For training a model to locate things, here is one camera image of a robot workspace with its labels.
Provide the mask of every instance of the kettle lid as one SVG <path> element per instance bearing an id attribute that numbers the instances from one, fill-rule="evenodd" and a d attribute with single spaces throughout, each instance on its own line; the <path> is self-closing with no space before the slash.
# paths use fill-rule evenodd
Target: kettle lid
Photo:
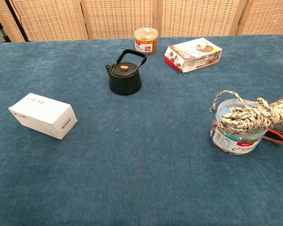
<path id="1" fill-rule="evenodd" d="M 120 63 L 112 68 L 112 73 L 116 76 L 125 77 L 131 75 L 136 69 L 136 65 L 132 63 Z"/>

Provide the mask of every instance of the kettle handle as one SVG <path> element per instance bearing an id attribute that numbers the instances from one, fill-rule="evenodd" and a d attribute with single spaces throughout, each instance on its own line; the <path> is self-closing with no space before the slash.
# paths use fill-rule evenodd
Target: kettle handle
<path id="1" fill-rule="evenodd" d="M 131 54 L 134 54 L 134 55 L 137 55 L 139 57 L 143 57 L 142 61 L 140 62 L 140 64 L 136 67 L 136 69 L 134 70 L 133 73 L 135 73 L 137 71 L 137 69 L 142 66 L 146 61 L 147 61 L 147 56 L 143 53 L 140 53 L 140 52 L 137 52 L 137 51 L 134 51 L 132 49 L 125 49 L 122 54 L 118 57 L 117 61 L 112 65 L 112 67 L 114 67 L 115 65 L 117 65 L 118 63 L 121 62 L 121 60 L 123 59 L 124 55 L 126 55 L 127 53 L 131 53 Z"/>

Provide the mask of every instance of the black cable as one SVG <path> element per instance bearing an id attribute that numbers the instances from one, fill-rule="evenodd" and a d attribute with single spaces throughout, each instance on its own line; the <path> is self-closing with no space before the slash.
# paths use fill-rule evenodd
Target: black cable
<path id="1" fill-rule="evenodd" d="M 12 14 L 12 16 L 13 16 L 13 18 L 14 18 L 14 20 L 15 20 L 15 22 L 16 22 L 18 28 L 19 28 L 19 30 L 20 30 L 20 32 L 21 32 L 23 38 L 24 38 L 24 41 L 29 41 L 29 40 L 28 40 L 28 37 L 27 37 L 27 34 L 26 34 L 26 32 L 24 31 L 24 28 L 23 28 L 23 26 L 22 26 L 21 16 L 20 16 L 20 14 L 19 14 L 17 8 L 15 7 L 15 10 L 17 11 L 17 13 L 18 13 L 18 15 L 19 15 L 19 17 L 20 17 L 20 21 L 21 21 L 21 22 L 19 22 L 18 17 L 16 16 L 15 11 L 14 11 L 13 7 L 11 6 L 9 0 L 5 0 L 5 3 L 6 3 L 6 5 L 8 6 L 8 9 L 10 10 L 10 12 L 11 12 L 11 14 Z"/>

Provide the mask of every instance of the cardboard box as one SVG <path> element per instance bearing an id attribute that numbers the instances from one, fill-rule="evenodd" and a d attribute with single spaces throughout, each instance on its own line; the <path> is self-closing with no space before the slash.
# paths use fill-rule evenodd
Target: cardboard box
<path id="1" fill-rule="evenodd" d="M 8 109 L 23 126 L 60 140 L 77 122 L 69 104 L 33 93 Z"/>
<path id="2" fill-rule="evenodd" d="M 205 38 L 169 46 L 165 61 L 179 72 L 189 72 L 218 63 L 222 49 Z"/>

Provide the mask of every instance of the woven panel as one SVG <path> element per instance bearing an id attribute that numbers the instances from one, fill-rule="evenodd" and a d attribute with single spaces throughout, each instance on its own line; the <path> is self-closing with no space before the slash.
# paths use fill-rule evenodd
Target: woven panel
<path id="1" fill-rule="evenodd" d="M 21 16 L 29 40 L 85 39 L 82 30 L 85 27 L 81 26 L 74 0 L 13 0 L 13 2 Z M 9 14 L 4 0 L 0 0 L 0 7 L 3 13 Z M 19 33 L 17 27 L 11 29 L 14 34 Z"/>
<path id="2" fill-rule="evenodd" d="M 8 36 L 11 41 L 24 41 L 23 36 L 4 0 L 0 0 L 0 22 L 4 29 L 9 31 Z"/>
<path id="3" fill-rule="evenodd" d="M 152 27 L 152 0 L 82 0 L 91 39 L 132 38 Z"/>
<path id="4" fill-rule="evenodd" d="M 283 0 L 254 0 L 240 34 L 283 34 Z"/>
<path id="5" fill-rule="evenodd" d="M 161 36 L 229 35 L 239 0 L 163 0 Z"/>

